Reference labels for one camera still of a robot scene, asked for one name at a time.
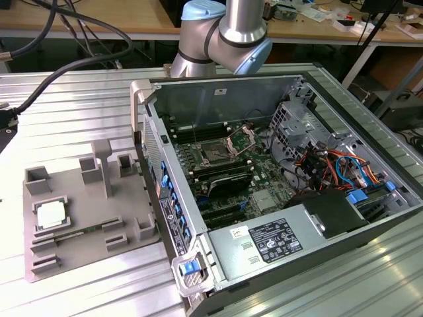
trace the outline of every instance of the power supply label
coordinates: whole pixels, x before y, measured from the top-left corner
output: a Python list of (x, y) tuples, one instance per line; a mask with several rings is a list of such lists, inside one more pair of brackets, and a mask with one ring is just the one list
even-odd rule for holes
[(285, 218), (249, 229), (249, 232), (266, 263), (272, 263), (303, 249)]

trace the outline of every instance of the black cable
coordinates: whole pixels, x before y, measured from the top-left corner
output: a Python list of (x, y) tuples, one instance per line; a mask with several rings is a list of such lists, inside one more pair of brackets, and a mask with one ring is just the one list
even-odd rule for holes
[(52, 9), (50, 10), (50, 15), (48, 16), (47, 23), (44, 25), (41, 33), (31, 41), (31, 43), (25, 45), (23, 48), (20, 48), (16, 51), (10, 52), (11, 58), (15, 59), (19, 56), (22, 56), (32, 49), (34, 49), (47, 35), (47, 33), (50, 31), (50, 28), (53, 25), (54, 17), (56, 16), (56, 9), (58, 7), (58, 0), (53, 0), (52, 2)]
[[(26, 3), (27, 5), (32, 5), (33, 7), (39, 7), (39, 5), (36, 5), (36, 4), (34, 4), (34, 3), (31, 3), (31, 2), (28, 2), (28, 1), (25, 1), (25, 0), (21, 0), (23, 3)], [(75, 5), (75, 4), (77, 4), (78, 2), (81, 2), (82, 0), (75, 0), (75, 1), (72, 1), (72, 3)], [(67, 4), (65, 3), (64, 5), (58, 5), (58, 7), (67, 7)]]
[[(64, 1), (66, 2), (66, 4), (67, 4), (67, 6), (69, 7), (69, 9), (71, 9), (71, 10), (72, 10), (73, 12), (75, 12), (75, 13), (77, 12), (77, 11), (76, 11), (76, 9), (75, 9), (75, 6), (73, 5), (73, 3), (72, 3), (72, 1), (71, 1), (71, 0), (64, 0)], [(88, 53), (89, 55), (91, 55), (91, 56), (93, 56), (93, 57), (94, 57), (96, 54), (95, 54), (95, 53), (93, 53), (93, 51), (92, 51), (92, 49), (91, 49), (90, 41), (89, 41), (89, 39), (88, 39), (87, 33), (85, 32), (85, 29), (84, 29), (83, 23), (82, 23), (82, 22), (81, 22), (81, 20), (79, 20), (79, 19), (77, 19), (77, 23), (78, 23), (78, 25), (79, 25), (79, 28), (81, 29), (82, 34), (83, 34), (84, 41), (85, 41), (85, 46), (87, 47), (87, 49), (86, 49), (85, 51), (88, 51), (87, 53)], [(109, 61), (109, 63), (111, 63), (111, 64), (112, 64), (113, 68), (117, 68), (117, 67), (116, 67), (116, 65), (115, 65), (113, 62)], [(108, 69), (107, 64), (102, 63), (102, 65), (104, 66), (104, 68)]]
[[(73, 12), (77, 12), (76, 10), (75, 10), (75, 6), (73, 5), (73, 3), (72, 3), (72, 1), (70, 1), (70, 0), (65, 0), (65, 3), (67, 4), (67, 6), (69, 7), (69, 9), (71, 9)], [(78, 18), (77, 18), (77, 23), (78, 23), (78, 25), (79, 25), (79, 28), (81, 29), (81, 32), (82, 32), (82, 35), (83, 35), (83, 37), (84, 37), (84, 41), (85, 41), (85, 45), (86, 45), (86, 47), (87, 47), (87, 50), (88, 50), (88, 52), (90, 52), (90, 55), (91, 56), (95, 56), (95, 54), (93, 53), (93, 51), (91, 50), (91, 47), (90, 47), (90, 42), (89, 42), (89, 39), (88, 39), (88, 36), (87, 36), (87, 33), (85, 32), (85, 29), (84, 29), (84, 26), (82, 25), (82, 23), (81, 23), (81, 20), (79, 20)]]
[[(90, 52), (88, 51), (88, 49), (79, 41), (77, 33), (75, 31), (75, 29), (71, 26), (71, 24), (69, 23), (69, 21), (65, 18), (64, 15), (59, 15), (59, 18), (61, 20), (61, 22), (63, 23), (63, 25), (66, 27), (66, 29), (69, 31), (70, 35), (72, 35), (72, 38), (77, 42), (77, 44), (83, 49), (83, 51), (87, 54), (87, 55), (91, 55)], [(107, 65), (105, 63), (101, 63), (101, 65), (105, 68), (108, 69)]]
[[(49, 9), (52, 10), (52, 6), (49, 3), (45, 3), (42, 0), (32, 0), (33, 2), (35, 2), (36, 4), (38, 4), (39, 6), (45, 8), (45, 9)], [(58, 14), (61, 15), (65, 15), (67, 17), (73, 17), (73, 18), (78, 18), (80, 20), (83, 20), (85, 22), (89, 22), (89, 23), (93, 23), (96, 25), (99, 25), (103, 28), (107, 28), (115, 33), (117, 33), (117, 35), (119, 35), (121, 38), (123, 38), (125, 40), (125, 42), (128, 43), (128, 48), (126, 48), (124, 51), (118, 52), (118, 53), (114, 53), (112, 55), (101, 55), (101, 56), (95, 56), (95, 57), (89, 57), (89, 58), (85, 58), (85, 59), (81, 59), (79, 61), (74, 61), (66, 66), (63, 66), (61, 68), (59, 68), (57, 71), (53, 72), (51, 75), (49, 75), (47, 78), (45, 78), (41, 84), (35, 89), (35, 91), (28, 97), (28, 99), (26, 99), (22, 105), (20, 105), (18, 108), (14, 109), (14, 113), (16, 115), (21, 114), (22, 112), (24, 112), (26, 109), (28, 109), (33, 103), (34, 101), (45, 91), (45, 89), (48, 87), (48, 85), (50, 85), (52, 82), (54, 82), (57, 78), (59, 78), (60, 76), (62, 76), (63, 74), (65, 74), (68, 71), (72, 71), (84, 66), (88, 66), (88, 65), (92, 65), (92, 64), (97, 64), (97, 63), (101, 63), (101, 62), (106, 62), (106, 61), (110, 61), (110, 60), (116, 60), (119, 59), (121, 57), (124, 57), (126, 55), (128, 55), (129, 53), (131, 53), (134, 50), (134, 44), (132, 43), (131, 38), (126, 35), (124, 32), (122, 32), (121, 30), (119, 30), (118, 28), (115, 28), (114, 26), (111, 26), (103, 21), (99, 21), (95, 18), (91, 18), (91, 17), (87, 17), (85, 15), (81, 15), (79, 13), (75, 13), (73, 11), (69, 11), (69, 10), (65, 10), (62, 8), (57, 8), (56, 9)]]
[(362, 41), (362, 38), (364, 36), (365, 31), (367, 30), (367, 26), (369, 25), (369, 22), (370, 22), (370, 15), (368, 16), (367, 21), (365, 22), (364, 30), (362, 35), (360, 36), (360, 39), (357, 42), (357, 46), (359, 46), (360, 42)]

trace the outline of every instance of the pcie slot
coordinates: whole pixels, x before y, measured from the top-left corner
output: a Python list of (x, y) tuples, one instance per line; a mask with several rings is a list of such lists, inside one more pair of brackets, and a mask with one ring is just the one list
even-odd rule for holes
[(207, 227), (214, 229), (216, 227), (226, 227), (232, 225), (234, 221), (244, 221), (245, 214), (242, 211), (236, 211), (217, 219), (209, 219), (206, 222)]
[(218, 210), (215, 210), (215, 211), (211, 211), (209, 213), (204, 213), (204, 214), (202, 214), (202, 216), (203, 216), (204, 220), (209, 220), (211, 218), (216, 218), (216, 217), (225, 215), (227, 213), (233, 213), (235, 211), (239, 211), (239, 209), (240, 209), (239, 205), (234, 205), (234, 206), (230, 206), (230, 207), (227, 207), (227, 208), (222, 208), (222, 209), (218, 209)]

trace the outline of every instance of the aluminum extrusion table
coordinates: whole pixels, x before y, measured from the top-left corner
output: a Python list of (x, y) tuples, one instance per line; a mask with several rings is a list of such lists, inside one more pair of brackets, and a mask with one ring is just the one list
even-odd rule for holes
[[(324, 69), (288, 64), (260, 71), (282, 69), (310, 72), (354, 113), (358, 101)], [(18, 106), (46, 75), (0, 75), (0, 101)], [(24, 168), (41, 164), (49, 172), (77, 168), (78, 158), (90, 153), (90, 142), (103, 138), (111, 141), (112, 160), (127, 152), (135, 157), (130, 137), (130, 83), (163, 75), (162, 69), (73, 72), (60, 77), (20, 117), (18, 135), (0, 155), (2, 316), (184, 316), (161, 242), (32, 284), (23, 278)], [(372, 131), (372, 114), (355, 117), (423, 182), (418, 155), (406, 155), (402, 150), (406, 145), (387, 129)], [(325, 119), (337, 122), (337, 118)], [(420, 214), (367, 246), (228, 306), (216, 316), (421, 316), (422, 263)]]

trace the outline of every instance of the wire bundle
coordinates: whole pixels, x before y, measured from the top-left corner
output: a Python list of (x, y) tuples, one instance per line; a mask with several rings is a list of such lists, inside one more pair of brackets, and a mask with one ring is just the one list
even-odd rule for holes
[(366, 162), (365, 159), (358, 157), (350, 153), (344, 153), (337, 150), (314, 150), (305, 154), (295, 163), (299, 168), (302, 167), (305, 163), (307, 156), (316, 155), (318, 152), (324, 151), (325, 155), (318, 155), (318, 159), (325, 163), (326, 167), (323, 167), (325, 170), (323, 176), (319, 178), (319, 171), (315, 174), (315, 179), (320, 182), (319, 190), (325, 188), (336, 188), (338, 190), (351, 190), (356, 189), (357, 185), (347, 177), (347, 171), (351, 169), (349, 165), (350, 162), (356, 165), (357, 169), (360, 171), (362, 178), (366, 182), (367, 186), (372, 186), (374, 184), (380, 183), (376, 178), (375, 174), (371, 170), (370, 165)]

